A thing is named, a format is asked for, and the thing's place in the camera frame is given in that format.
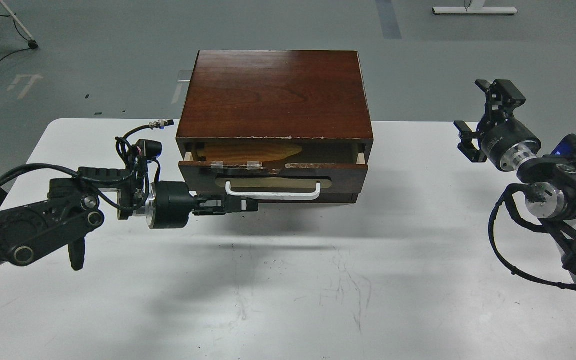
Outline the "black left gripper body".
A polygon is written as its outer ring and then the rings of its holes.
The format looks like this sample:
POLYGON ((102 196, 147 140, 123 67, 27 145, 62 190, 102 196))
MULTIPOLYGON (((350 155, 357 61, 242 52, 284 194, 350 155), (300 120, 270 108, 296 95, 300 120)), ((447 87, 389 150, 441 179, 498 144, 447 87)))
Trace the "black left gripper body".
POLYGON ((146 202, 146 222, 151 230, 182 229, 198 200, 180 181, 158 181, 151 185, 153 196, 146 202))

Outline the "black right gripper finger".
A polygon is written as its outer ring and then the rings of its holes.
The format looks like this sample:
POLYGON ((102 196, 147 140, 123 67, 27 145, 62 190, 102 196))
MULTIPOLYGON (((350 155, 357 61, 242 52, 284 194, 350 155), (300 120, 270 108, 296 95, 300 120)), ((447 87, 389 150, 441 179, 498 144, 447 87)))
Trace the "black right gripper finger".
POLYGON ((497 79, 492 83, 477 79, 475 85, 486 95, 480 126, 498 126, 514 118, 514 111, 526 103, 526 97, 511 80, 497 79))
POLYGON ((458 150, 472 163, 485 163, 488 159, 487 155, 473 144, 473 139, 479 140, 483 136, 479 125, 476 131, 471 130, 466 121, 454 121, 454 126, 458 129, 458 137, 461 140, 457 145, 458 150))

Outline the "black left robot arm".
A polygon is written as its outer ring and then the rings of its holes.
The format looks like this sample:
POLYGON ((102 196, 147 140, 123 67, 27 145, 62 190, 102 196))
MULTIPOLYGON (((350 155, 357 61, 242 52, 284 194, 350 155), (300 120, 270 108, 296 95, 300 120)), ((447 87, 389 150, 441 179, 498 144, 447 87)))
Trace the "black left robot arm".
POLYGON ((105 223, 100 208, 105 192, 116 192, 112 203, 118 217, 147 216, 151 229, 181 229, 190 215, 225 215, 256 212, 258 201, 231 194, 193 196, 179 181, 150 182, 148 166, 125 170, 80 167, 72 171, 44 163, 22 165, 0 178, 0 186, 20 175, 50 169, 66 173, 53 178, 46 200, 0 210, 0 265, 28 266, 63 247, 68 248, 71 268, 80 271, 85 262, 85 237, 105 223))

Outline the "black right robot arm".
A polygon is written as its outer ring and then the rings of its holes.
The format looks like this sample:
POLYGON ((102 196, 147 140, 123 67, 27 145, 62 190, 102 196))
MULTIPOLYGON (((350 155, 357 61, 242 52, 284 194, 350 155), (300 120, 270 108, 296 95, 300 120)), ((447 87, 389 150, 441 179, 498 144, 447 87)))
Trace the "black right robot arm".
POLYGON ((563 251, 563 269, 576 276, 576 135, 565 136, 551 153, 538 156, 541 141, 514 116, 526 102, 522 92, 507 79, 478 79, 475 84, 486 96, 484 114, 476 130, 464 121, 454 122, 460 138, 457 148, 471 162, 490 161, 519 179, 505 188, 490 214, 487 232, 494 254, 512 275, 576 291, 576 284, 548 281, 517 268, 502 256, 495 239, 495 222, 505 205, 515 224, 551 235, 563 251))

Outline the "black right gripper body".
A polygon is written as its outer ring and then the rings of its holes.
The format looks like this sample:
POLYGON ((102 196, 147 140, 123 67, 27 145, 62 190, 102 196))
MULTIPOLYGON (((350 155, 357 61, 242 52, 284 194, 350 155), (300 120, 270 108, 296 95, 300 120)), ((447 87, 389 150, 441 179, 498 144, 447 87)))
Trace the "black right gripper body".
POLYGON ((514 118, 489 125, 482 120, 478 131, 481 132, 480 150, 497 170, 504 173, 516 171, 521 162, 534 158, 542 147, 541 141, 514 118))

